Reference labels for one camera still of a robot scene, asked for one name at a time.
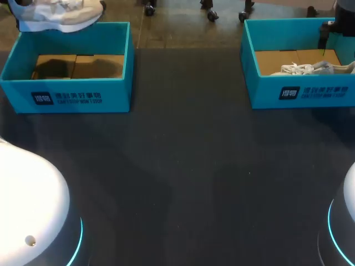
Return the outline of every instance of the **shoelace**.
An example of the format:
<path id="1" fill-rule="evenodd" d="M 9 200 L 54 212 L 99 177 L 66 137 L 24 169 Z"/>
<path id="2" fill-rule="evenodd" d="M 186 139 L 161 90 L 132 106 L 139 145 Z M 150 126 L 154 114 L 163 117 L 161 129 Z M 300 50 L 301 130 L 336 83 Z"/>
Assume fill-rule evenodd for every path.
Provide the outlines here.
<path id="1" fill-rule="evenodd" d="M 83 0 L 51 0 L 53 4 L 61 4 L 69 9 L 75 9 L 83 4 Z"/>
<path id="2" fill-rule="evenodd" d="M 283 65 L 281 67 L 281 72 L 291 75 L 312 74 L 313 71 L 314 68 L 312 65 L 297 65 L 294 62 L 292 62 L 292 65 Z"/>

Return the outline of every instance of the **shoe box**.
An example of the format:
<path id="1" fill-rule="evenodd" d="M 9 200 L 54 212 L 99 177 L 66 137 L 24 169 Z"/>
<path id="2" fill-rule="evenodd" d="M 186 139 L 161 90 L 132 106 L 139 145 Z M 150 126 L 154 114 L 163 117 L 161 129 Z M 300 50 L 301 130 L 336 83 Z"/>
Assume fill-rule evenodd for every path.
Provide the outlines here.
<path id="1" fill-rule="evenodd" d="M 244 78 L 254 109 L 355 106 L 355 75 L 283 75 L 281 65 L 335 65 L 355 61 L 355 38 L 330 34 L 318 50 L 320 26 L 334 18 L 247 20 L 240 48 Z"/>
<path id="2" fill-rule="evenodd" d="M 130 24 L 98 22 L 74 33 L 20 33 L 0 85 L 21 114 L 128 112 Z"/>
<path id="3" fill-rule="evenodd" d="M 310 64 L 327 61 L 333 65 L 340 65 L 339 59 L 333 49 L 327 50 L 294 50 L 294 51 L 257 51 L 256 60 L 263 76 L 280 72 L 282 65 Z"/>
<path id="4" fill-rule="evenodd" d="M 122 78 L 124 55 L 39 55 L 36 79 Z"/>

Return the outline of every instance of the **white dome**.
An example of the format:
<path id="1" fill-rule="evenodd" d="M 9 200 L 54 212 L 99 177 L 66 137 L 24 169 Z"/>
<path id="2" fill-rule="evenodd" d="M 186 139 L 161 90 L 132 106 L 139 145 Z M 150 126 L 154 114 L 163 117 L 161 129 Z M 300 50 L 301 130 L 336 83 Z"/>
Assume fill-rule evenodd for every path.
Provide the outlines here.
<path id="1" fill-rule="evenodd" d="M 344 180 L 344 199 L 349 213 L 355 221 L 355 163 L 350 167 Z"/>
<path id="2" fill-rule="evenodd" d="M 50 162 L 0 141 L 0 265 L 23 266 L 56 238 L 69 190 Z"/>

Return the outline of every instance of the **cardboard insert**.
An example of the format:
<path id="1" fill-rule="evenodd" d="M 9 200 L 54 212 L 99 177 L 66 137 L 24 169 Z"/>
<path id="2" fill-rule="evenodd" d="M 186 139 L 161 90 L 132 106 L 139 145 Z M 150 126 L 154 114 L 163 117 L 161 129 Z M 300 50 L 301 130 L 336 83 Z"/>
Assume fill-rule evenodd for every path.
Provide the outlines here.
<path id="1" fill-rule="evenodd" d="M 269 76 L 280 72 L 282 65 L 316 64 L 327 61 L 333 65 L 341 65 L 334 50 L 293 50 L 293 51 L 260 51 L 255 52 L 260 73 Z"/>
<path id="2" fill-rule="evenodd" d="M 122 78 L 124 55 L 40 55 L 32 79 Z"/>

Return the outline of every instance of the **teal box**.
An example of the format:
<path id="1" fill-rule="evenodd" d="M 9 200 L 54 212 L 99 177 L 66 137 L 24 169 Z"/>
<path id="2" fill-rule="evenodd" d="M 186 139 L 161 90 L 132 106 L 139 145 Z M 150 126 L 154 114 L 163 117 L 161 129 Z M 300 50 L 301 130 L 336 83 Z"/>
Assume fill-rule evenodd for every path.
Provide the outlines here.
<path id="1" fill-rule="evenodd" d="M 355 106 L 355 75 L 260 74 L 255 51 L 317 49 L 319 28 L 325 21 L 334 21 L 334 18 L 245 22 L 240 54 L 252 108 Z M 327 49 L 335 50 L 342 65 L 348 65 L 355 60 L 353 37 L 331 34 Z"/>
<path id="2" fill-rule="evenodd" d="M 31 80 L 40 54 L 124 55 L 122 78 Z M 128 112 L 133 66 L 129 23 L 96 23 L 75 33 L 20 33 L 0 85 L 18 114 Z"/>

